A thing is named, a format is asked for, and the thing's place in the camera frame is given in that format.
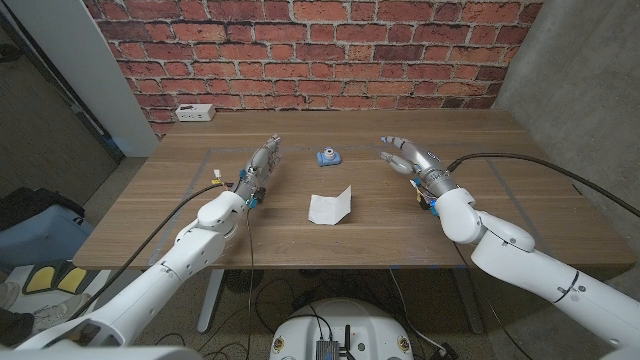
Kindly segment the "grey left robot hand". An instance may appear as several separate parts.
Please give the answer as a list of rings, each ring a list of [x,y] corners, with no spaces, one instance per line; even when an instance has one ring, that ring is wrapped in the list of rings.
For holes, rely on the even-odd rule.
[[[249,201],[261,188],[265,188],[280,161],[280,144],[281,137],[274,134],[258,148],[240,171],[239,180],[233,185],[232,192]]]

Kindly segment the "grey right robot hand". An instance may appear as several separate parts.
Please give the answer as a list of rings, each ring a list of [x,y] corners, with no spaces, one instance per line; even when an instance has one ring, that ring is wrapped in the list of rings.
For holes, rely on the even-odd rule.
[[[380,158],[400,174],[417,176],[424,187],[435,197],[440,197],[458,187],[458,184],[447,173],[439,158],[433,153],[402,137],[383,136],[381,141],[400,149],[402,156],[381,151]]]

